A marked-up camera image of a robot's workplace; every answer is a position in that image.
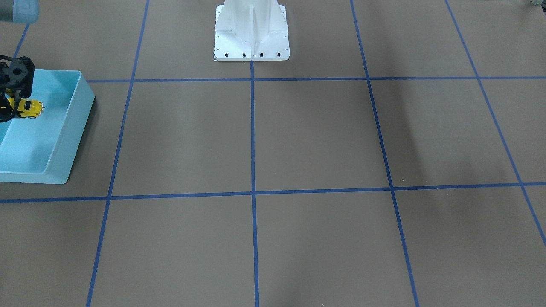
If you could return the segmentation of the yellow beetle toy car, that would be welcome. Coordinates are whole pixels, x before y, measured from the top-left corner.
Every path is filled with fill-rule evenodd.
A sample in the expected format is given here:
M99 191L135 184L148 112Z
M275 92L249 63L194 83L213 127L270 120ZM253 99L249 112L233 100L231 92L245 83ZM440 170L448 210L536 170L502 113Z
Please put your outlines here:
M19 106L21 119L35 119L43 113L44 104L42 101L22 98Z

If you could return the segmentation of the light blue plastic bin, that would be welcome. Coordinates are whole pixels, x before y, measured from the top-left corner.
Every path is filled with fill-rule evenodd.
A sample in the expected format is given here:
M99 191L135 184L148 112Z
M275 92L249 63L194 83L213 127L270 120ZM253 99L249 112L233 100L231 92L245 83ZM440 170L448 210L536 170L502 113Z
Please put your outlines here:
M66 183L95 95L79 70L37 69L31 98L40 116L1 124L0 180Z

